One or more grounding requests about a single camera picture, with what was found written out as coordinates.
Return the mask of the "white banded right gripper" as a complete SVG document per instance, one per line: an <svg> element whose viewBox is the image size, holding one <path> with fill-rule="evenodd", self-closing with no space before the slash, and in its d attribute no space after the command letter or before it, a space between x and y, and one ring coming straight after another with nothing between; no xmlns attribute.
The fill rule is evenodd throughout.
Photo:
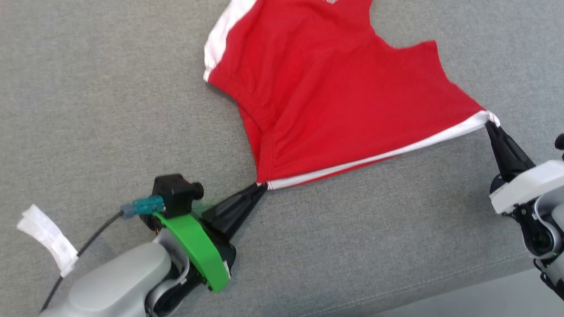
<svg viewBox="0 0 564 317"><path fill-rule="evenodd" d="M490 195L496 214L511 213L514 205L527 203L564 185L563 161L549 160L536 166L502 127L493 122L486 122L485 127L501 179L509 182Z"/></svg>

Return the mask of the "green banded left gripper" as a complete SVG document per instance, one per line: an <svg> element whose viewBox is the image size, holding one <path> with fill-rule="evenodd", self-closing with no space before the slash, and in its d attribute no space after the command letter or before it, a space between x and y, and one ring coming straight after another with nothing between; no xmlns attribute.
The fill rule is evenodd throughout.
<svg viewBox="0 0 564 317"><path fill-rule="evenodd" d="M172 233L209 288L220 293L230 282L231 273L219 247L231 245L232 237L267 190L266 184L254 183L204 211L202 218L191 214L173 218L167 218L163 213L153 216L161 227Z"/></svg>

